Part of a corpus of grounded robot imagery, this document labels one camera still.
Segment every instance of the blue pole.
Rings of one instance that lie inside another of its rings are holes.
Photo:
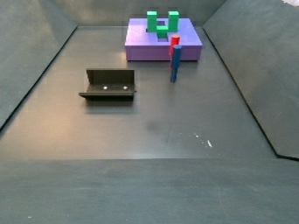
[[[170,82],[176,81],[177,68],[180,66],[180,61],[181,61],[181,53],[182,53],[182,47],[180,45],[174,45],[172,47],[172,77],[170,77]]]

